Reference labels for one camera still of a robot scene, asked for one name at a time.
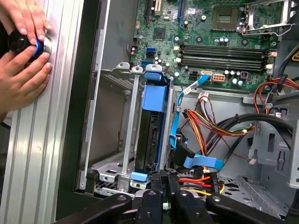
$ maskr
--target white connector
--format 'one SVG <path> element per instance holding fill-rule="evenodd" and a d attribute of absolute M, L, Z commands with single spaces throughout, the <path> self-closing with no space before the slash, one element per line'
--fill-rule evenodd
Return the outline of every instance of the white connector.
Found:
<path fill-rule="evenodd" d="M 208 92 L 204 92 L 204 93 L 200 92 L 198 97 L 197 97 L 197 101 L 201 102 L 201 101 L 204 100 L 205 102 L 207 102 L 208 98 L 209 98 L 209 93 Z"/>

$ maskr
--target black knob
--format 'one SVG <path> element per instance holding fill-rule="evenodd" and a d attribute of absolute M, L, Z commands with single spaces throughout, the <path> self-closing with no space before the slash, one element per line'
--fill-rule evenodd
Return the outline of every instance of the black knob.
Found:
<path fill-rule="evenodd" d="M 40 42 L 38 39 L 36 40 L 36 51 L 33 56 L 28 61 L 29 63 L 36 60 L 44 50 L 44 42 Z M 20 32 L 16 29 L 8 37 L 8 47 L 15 54 L 19 54 L 24 51 L 27 47 L 32 44 L 29 42 L 27 36 L 20 34 Z"/>
<path fill-rule="evenodd" d="M 16 54 L 21 53 L 30 45 L 31 43 L 29 42 L 27 36 L 20 34 L 17 29 L 9 35 L 8 47 L 12 52 Z"/>

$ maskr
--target chip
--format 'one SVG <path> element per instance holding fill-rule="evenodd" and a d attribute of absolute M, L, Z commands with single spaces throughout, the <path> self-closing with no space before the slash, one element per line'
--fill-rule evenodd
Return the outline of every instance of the chip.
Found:
<path fill-rule="evenodd" d="M 153 39 L 155 41 L 163 41 L 165 39 L 166 28 L 155 28 Z"/>

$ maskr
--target yellow cable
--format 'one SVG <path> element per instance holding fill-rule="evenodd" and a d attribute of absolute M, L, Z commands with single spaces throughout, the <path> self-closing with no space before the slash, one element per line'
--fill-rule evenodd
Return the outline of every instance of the yellow cable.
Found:
<path fill-rule="evenodd" d="M 211 196 L 212 195 L 210 193 L 206 193 L 206 192 L 201 191 L 201 190 L 188 190 L 188 191 L 193 191 L 193 192 L 196 192 L 196 193 L 199 193 L 199 194 L 202 194 L 202 195 L 206 195 L 206 196 Z"/>
<path fill-rule="evenodd" d="M 210 193 L 206 193 L 204 191 L 201 191 L 201 190 L 188 190 L 188 191 L 193 191 L 193 192 L 196 192 L 196 193 L 199 193 L 199 194 L 202 194 L 202 195 L 206 195 L 206 196 L 211 196 L 212 194 Z M 224 192 L 224 185 L 222 187 L 222 189 L 220 190 L 220 194 L 222 194 Z"/>
<path fill-rule="evenodd" d="M 197 114 L 200 118 L 202 118 L 205 122 L 207 122 L 210 126 L 212 126 L 213 128 L 217 129 L 218 131 L 220 132 L 223 132 L 225 134 L 227 134 L 228 136 L 242 136 L 244 135 L 244 133 L 233 133 L 233 132 L 228 132 L 218 126 L 216 126 L 215 124 L 213 124 L 212 122 L 210 122 L 209 120 L 205 119 L 202 115 L 200 115 L 199 113 L 197 113 L 196 111 L 193 111 L 193 110 L 188 110 L 188 111 L 191 111 L 195 114 Z"/>

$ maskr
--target fingernail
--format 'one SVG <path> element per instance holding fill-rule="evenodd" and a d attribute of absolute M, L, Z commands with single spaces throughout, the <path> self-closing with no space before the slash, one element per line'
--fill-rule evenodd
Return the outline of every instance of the fingernail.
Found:
<path fill-rule="evenodd" d="M 22 28 L 22 29 L 21 29 L 21 34 L 23 34 L 23 35 L 27 35 L 27 30 L 24 29 L 24 28 Z"/>
<path fill-rule="evenodd" d="M 44 35 L 42 35 L 42 34 L 41 34 L 41 35 L 39 35 L 39 40 L 40 40 L 40 41 L 44 41 L 44 40 L 45 40 L 45 36 L 44 36 Z"/>
<path fill-rule="evenodd" d="M 44 58 L 49 58 L 49 56 L 50 56 L 50 55 L 49 55 L 48 53 L 43 53 L 43 57 L 44 57 Z"/>
<path fill-rule="evenodd" d="M 47 67 L 47 69 L 51 69 L 52 68 L 52 64 L 51 63 L 47 63 L 46 67 Z"/>
<path fill-rule="evenodd" d="M 37 41 L 36 41 L 35 38 L 32 38 L 31 41 L 30 41 L 30 43 L 33 44 L 33 45 L 37 45 Z"/>

